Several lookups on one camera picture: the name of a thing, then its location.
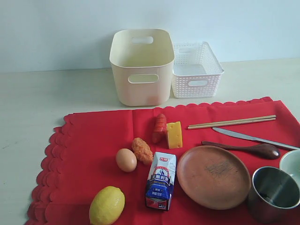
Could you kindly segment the orange fried nugget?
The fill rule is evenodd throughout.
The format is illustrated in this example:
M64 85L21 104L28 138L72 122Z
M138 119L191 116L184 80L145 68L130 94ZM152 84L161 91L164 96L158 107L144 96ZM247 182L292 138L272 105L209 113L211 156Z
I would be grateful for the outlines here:
M137 137L132 141L132 150L136 158L145 165L151 165L153 153L149 145L141 138Z

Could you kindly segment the lower wooden chopstick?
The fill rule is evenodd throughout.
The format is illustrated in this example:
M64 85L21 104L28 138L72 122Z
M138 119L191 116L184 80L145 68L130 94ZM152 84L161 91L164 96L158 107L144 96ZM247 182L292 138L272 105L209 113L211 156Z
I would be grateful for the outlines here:
M188 126L188 129L213 128L213 127L222 127L222 126L230 126L230 125L240 125L240 124L272 121L272 120L275 120L275 119L276 118L268 118L268 119L236 121L236 122L228 122L228 123L211 123L211 124L207 124L207 125Z

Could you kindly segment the wooden chopstick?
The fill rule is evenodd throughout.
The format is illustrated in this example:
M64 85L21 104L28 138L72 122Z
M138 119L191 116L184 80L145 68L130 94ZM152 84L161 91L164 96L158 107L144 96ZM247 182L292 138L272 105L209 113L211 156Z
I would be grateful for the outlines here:
M236 121L236 122L228 122L228 123L211 123L211 124L207 124L207 125L188 126L188 129L213 128L213 127L222 127L222 126L230 126L230 125L240 125L240 124L272 121L272 120L275 120L275 119L276 118L268 118L268 119Z
M189 125L189 126L207 125L207 124L211 124L211 123L228 123L228 122L236 122L236 121L260 120L260 119L268 119L268 118L276 118L276 115L246 118L246 119L238 119L238 120L218 121L218 122L210 122L210 123L203 123L203 124L194 124L194 125Z

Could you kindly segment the cream plastic bin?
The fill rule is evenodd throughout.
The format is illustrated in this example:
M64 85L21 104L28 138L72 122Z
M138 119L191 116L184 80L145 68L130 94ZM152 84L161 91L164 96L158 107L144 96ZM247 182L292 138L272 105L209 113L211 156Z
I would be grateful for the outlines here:
M109 60L119 101L128 106L160 105L167 101L174 58L173 44L165 30L115 33Z

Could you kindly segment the red sausage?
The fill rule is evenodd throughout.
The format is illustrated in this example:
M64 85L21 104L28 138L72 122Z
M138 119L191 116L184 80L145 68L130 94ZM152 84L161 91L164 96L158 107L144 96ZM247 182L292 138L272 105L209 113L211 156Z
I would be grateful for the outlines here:
M165 136L166 132L166 116L164 114L159 114L156 117L155 126L152 132L152 142L159 143Z

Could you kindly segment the stainless steel cup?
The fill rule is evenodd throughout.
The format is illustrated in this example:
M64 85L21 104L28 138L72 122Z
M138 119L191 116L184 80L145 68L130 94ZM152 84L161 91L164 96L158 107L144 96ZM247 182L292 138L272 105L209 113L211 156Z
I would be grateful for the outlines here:
M260 223L278 221L300 204L298 184L276 167L263 166L255 170L251 184L247 206L251 216Z

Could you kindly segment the upper wooden chopstick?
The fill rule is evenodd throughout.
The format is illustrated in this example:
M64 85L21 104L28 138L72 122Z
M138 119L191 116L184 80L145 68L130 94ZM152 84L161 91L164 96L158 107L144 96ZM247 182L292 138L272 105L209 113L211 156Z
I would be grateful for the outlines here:
M218 122L210 122L210 123L203 123L203 124L194 124L194 125L189 125L189 126L207 125L207 124L211 124L211 123L228 123L228 122L236 122L236 121L260 120L260 119L268 119L268 118L276 118L276 115L246 118L246 119L238 119L238 120L218 121Z

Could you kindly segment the red scalloped cloth mat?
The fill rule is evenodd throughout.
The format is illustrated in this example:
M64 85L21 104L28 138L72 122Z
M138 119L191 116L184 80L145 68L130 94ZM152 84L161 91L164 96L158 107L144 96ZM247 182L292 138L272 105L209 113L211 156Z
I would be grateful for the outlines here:
M167 130L159 143L152 142L156 117L166 116L166 124L181 122L182 148L169 149ZM28 209L29 225L87 225L89 208L102 188L115 186L125 194L119 225L254 225L245 204L231 210L210 210L193 202L175 184L169 211L145 205L149 167L139 163L130 173L121 171L115 156L119 149L130 148L132 140L142 138L152 151L180 157L185 151L212 141L234 146L251 146L251 141L232 138L211 129L187 130L192 124L276 115L274 121L233 126L231 129L286 143L300 144L300 124L281 101L269 97L236 103L201 103L142 110L73 113L65 125L55 128L46 157L37 176Z

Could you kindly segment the dark wooden spoon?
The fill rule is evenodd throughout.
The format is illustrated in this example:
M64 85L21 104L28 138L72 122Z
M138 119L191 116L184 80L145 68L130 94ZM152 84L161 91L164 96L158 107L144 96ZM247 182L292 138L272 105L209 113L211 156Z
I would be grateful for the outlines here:
M253 145L253 146L238 147L238 146L219 144L215 142L202 141L202 145L211 145L211 146L223 148L225 150L243 151L265 159L277 159L281 156L281 153L277 147L266 143Z

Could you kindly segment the brown egg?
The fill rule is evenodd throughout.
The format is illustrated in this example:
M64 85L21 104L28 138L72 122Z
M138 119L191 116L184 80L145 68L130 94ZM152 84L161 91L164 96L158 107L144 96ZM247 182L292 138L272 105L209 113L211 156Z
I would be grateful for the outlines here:
M137 166L135 154L129 149L120 149L116 154L117 166L124 172L132 172Z

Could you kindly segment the yellow lemon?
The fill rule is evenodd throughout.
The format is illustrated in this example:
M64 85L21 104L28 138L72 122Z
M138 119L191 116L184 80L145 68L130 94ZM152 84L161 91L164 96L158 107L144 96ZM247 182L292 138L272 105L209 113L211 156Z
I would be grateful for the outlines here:
M107 186L94 197L89 210L92 225L112 225L125 207L125 195L120 188Z

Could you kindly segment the silver table knife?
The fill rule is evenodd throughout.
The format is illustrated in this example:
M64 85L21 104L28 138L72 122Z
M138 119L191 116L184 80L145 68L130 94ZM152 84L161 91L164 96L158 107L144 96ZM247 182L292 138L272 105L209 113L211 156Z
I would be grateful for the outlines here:
M255 141L255 142L260 142L260 143L267 143L267 144L271 144L286 150L299 150L299 147L295 147L292 145L288 145L288 144L284 144L284 143L280 143L280 142L275 142L275 141L270 141L270 140L266 140L266 139L262 139L262 138L258 138L258 137L254 137L254 136L250 136L250 135L245 135L242 133L238 133L238 132L234 132L234 131L230 131L230 130L226 130L223 128L219 128L219 127L213 127L212 128L214 131L217 131L221 134L227 135L227 136L231 136L231 137L235 137L235 138L239 138L239 139L245 139L245 140L250 140L250 141Z

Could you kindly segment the blue white milk carton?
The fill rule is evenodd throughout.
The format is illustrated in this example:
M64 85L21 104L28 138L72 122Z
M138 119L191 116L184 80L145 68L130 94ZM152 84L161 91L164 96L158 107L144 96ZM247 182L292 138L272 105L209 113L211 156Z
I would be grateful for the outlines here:
M177 158L174 154L155 152L146 183L146 206L168 211L174 190Z

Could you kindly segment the yellow cheese wedge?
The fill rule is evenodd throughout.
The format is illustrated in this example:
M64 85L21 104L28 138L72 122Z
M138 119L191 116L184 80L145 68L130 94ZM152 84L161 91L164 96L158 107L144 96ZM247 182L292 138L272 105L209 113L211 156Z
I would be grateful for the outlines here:
M182 129L181 129L181 122L172 122L167 123L167 141L168 141L168 148L175 149L175 148L182 148Z

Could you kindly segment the brown wooden plate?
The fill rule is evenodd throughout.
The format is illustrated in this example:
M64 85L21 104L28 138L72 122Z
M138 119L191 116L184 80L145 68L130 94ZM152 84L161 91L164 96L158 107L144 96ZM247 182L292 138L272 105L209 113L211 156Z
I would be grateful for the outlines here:
M214 146L186 151L177 164L177 179L189 198L214 210L240 205L251 188L244 163L229 151Z

